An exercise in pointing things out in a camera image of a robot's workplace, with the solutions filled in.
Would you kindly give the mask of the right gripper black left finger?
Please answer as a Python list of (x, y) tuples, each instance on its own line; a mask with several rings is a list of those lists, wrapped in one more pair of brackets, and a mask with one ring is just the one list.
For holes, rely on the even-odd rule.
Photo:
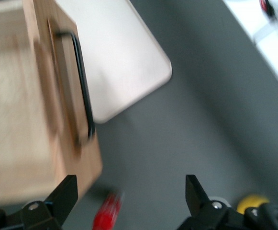
[(7, 215), (0, 209), (0, 230), (61, 230), (78, 200), (75, 175), (68, 175), (44, 201), (33, 201)]

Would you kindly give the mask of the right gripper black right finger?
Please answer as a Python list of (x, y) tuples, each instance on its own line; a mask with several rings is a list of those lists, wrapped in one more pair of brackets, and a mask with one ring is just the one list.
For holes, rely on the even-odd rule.
[(211, 200), (195, 175), (186, 175), (185, 199), (190, 217), (179, 230), (244, 230), (244, 217), (224, 202)]

